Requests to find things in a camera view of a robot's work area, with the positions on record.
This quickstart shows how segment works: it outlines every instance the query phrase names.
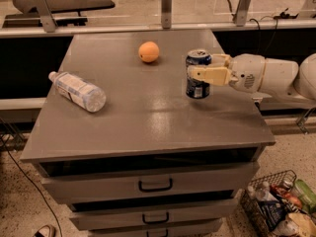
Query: orange fruit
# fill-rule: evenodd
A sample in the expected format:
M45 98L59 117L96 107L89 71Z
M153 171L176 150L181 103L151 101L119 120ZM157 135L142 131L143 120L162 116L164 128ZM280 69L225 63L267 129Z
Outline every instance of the orange fruit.
M139 47L138 55L144 62L153 62L159 56L159 47L153 41L145 42Z

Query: drawer handle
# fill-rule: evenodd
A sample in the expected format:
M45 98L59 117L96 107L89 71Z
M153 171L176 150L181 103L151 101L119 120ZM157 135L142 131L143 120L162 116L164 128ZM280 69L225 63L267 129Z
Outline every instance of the drawer handle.
M165 191L169 191L171 190L173 187L173 181L172 179L169 179L169 186L168 187L163 187L163 188L154 188L154 189L144 189L142 187L142 182L139 181L138 182L138 188L141 192L144 192L144 193L156 193L156 192L165 192Z
M161 237L168 237L168 235L169 235L169 233L168 233L168 229L166 229L166 235L161 236Z
M169 221L169 212L167 211L166 213L166 219L163 220L157 220L157 221L147 221L146 220L146 215L142 214L142 222L147 225L152 225L152 224L162 224L162 223L167 223Z

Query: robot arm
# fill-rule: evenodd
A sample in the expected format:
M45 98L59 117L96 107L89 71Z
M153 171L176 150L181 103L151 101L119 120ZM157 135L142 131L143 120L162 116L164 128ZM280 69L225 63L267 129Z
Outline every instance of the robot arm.
M241 54L234 58L215 54L207 66L190 66L188 74L206 83L229 85L237 91L271 95L297 108L316 107L316 54L301 67L294 61Z

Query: black can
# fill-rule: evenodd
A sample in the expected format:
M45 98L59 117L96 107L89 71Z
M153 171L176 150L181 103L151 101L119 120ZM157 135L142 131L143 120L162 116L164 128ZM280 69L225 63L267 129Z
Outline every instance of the black can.
M208 65L211 62L210 53L205 49L194 49L188 52L186 59L187 95L193 99L203 99L209 95L209 84L191 78L188 74L190 65Z

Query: shoe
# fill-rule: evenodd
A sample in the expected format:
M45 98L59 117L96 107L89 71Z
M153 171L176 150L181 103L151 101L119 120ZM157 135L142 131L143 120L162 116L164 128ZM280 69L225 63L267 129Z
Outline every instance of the shoe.
M45 225L33 237L54 237L55 228L52 225Z

